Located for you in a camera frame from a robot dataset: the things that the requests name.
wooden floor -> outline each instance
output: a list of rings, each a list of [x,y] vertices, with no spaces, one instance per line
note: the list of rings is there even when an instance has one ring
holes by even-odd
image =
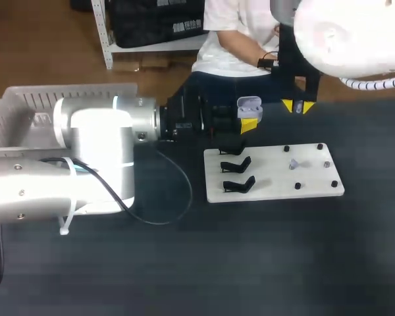
[[[115,72],[105,68],[92,13],[68,0],[0,0],[0,97],[9,86],[137,82],[160,103],[187,78],[190,67]],[[357,92],[324,77],[319,100],[395,96],[395,90]]]

black cable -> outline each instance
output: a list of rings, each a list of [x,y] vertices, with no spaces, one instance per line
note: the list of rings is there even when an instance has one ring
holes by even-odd
[[[87,166],[87,164],[77,160],[77,159],[72,159],[72,162],[74,165],[83,168],[84,170],[88,171],[90,174],[92,174],[94,177],[96,177],[98,179],[98,181],[100,181],[100,183],[104,186],[104,188],[110,193],[111,197],[113,197],[113,199],[120,205],[120,207],[125,210],[130,216],[132,216],[134,219],[137,219],[140,222],[143,222],[145,224],[150,224],[150,225],[155,225],[155,226],[163,226],[163,225],[168,225],[168,224],[172,224],[178,220],[180,220],[188,211],[190,206],[192,205],[192,201],[193,201],[193,191],[192,191],[192,185],[190,183],[189,178],[187,177],[187,174],[180,168],[180,166],[178,166],[174,161],[172,161],[171,159],[169,159],[166,155],[164,155],[163,153],[158,151],[158,154],[160,154],[162,157],[164,157],[166,160],[168,160],[170,163],[172,163],[185,177],[185,179],[188,181],[188,185],[189,185],[189,189],[190,189],[190,199],[189,202],[185,208],[185,210],[183,212],[181,212],[181,214],[179,216],[177,216],[175,219],[171,219],[167,222],[150,222],[147,221],[139,216],[137,216],[135,213],[133,213],[126,204],[124,204],[123,200],[121,200],[121,198],[117,195],[117,193],[112,189],[112,187],[110,187],[110,185],[104,180],[102,179],[102,177],[92,168],[90,168],[89,166]],[[61,162],[61,163],[66,163],[66,160],[63,158],[46,158],[46,159],[41,159],[40,161],[42,161],[43,163],[56,163],[56,162]]]
[[[3,247],[3,231],[0,225],[0,284],[5,274],[5,250]]]

screw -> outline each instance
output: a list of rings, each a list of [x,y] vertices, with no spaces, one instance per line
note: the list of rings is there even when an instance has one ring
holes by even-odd
[[[140,141],[145,140],[146,139],[146,135],[144,133],[140,133],[140,134],[138,134],[138,139]]]

black clamp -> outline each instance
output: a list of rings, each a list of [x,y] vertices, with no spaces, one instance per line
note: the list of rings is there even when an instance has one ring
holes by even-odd
[[[254,176],[251,176],[248,178],[245,184],[239,184],[231,181],[224,181],[223,186],[225,192],[238,192],[238,193],[248,193],[250,189],[254,186],[256,183],[256,179]]]
[[[246,169],[250,166],[251,158],[246,157],[241,165],[236,165],[234,163],[221,163],[221,170],[222,172],[235,172],[235,173],[243,173]]]
[[[239,146],[219,146],[219,154],[220,155],[234,155],[234,156],[240,156],[246,148],[246,141],[242,140],[242,142],[239,144]]]

cable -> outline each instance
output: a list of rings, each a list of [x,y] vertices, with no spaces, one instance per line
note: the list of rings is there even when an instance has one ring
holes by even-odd
[[[5,274],[5,250],[3,247],[3,231],[0,225],[0,284]]]
[[[130,216],[132,216],[134,219],[145,223],[145,224],[149,224],[149,225],[155,225],[155,226],[164,226],[164,225],[168,225],[168,224],[172,224],[175,223],[176,221],[180,220],[190,209],[190,206],[192,205],[193,202],[193,189],[192,189],[192,184],[190,183],[190,179],[187,176],[187,174],[183,171],[183,169],[181,169],[181,167],[179,165],[177,165],[173,160],[171,160],[170,158],[168,158],[166,155],[164,155],[163,153],[161,153],[160,151],[157,151],[157,153],[164,157],[167,161],[169,161],[170,163],[172,163],[184,176],[184,178],[187,180],[188,186],[189,186],[189,191],[190,191],[190,199],[189,202],[186,206],[186,208],[184,209],[183,212],[181,212],[181,214],[179,216],[177,216],[174,219],[171,219],[167,222],[150,222],[147,221],[139,216],[137,216],[135,213],[133,213],[127,206],[126,204],[124,204],[123,200],[121,200],[121,198],[117,195],[117,193],[112,189],[112,187],[110,187],[110,185],[108,185],[108,183],[102,179],[102,177],[98,174],[98,172],[96,172],[95,170],[93,170],[92,168],[90,168],[89,166],[87,166],[87,164],[77,160],[77,159],[73,159],[73,164],[83,168],[84,170],[88,171],[90,174],[92,174],[94,177],[96,177],[98,179],[98,181],[100,181],[100,183],[104,186],[104,188],[110,193],[110,195],[113,197],[113,199],[120,205],[120,207],[125,210]],[[63,158],[46,158],[46,159],[41,159],[40,161],[42,161],[43,163],[50,163],[50,162],[63,162],[66,163],[66,161]]]
[[[360,81],[354,79],[340,78],[341,82],[347,87],[355,90],[385,90],[395,88],[395,78],[375,80],[375,81]]]

